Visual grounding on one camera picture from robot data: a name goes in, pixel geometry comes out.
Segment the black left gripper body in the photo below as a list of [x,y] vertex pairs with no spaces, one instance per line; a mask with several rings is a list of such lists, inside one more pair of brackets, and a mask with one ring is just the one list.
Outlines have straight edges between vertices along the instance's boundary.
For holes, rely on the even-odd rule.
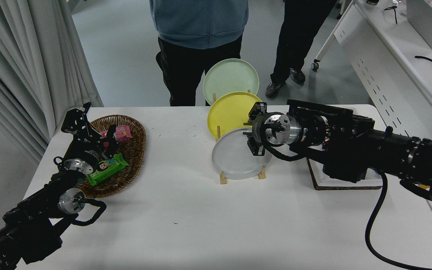
[[104,149],[102,138],[94,141],[74,137],[64,156],[64,168],[74,171],[95,171]]

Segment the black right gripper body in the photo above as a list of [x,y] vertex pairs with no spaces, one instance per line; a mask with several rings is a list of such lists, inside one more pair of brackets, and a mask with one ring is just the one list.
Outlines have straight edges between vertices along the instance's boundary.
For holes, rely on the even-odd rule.
[[[271,113],[268,113],[268,115],[266,116],[266,121],[270,118]],[[265,123],[263,126],[259,126],[259,125],[254,125],[252,126],[252,137],[254,137],[257,142],[261,143],[265,149],[264,144],[268,144],[269,142],[267,141],[267,139],[263,139],[266,133],[266,127],[265,127]]]

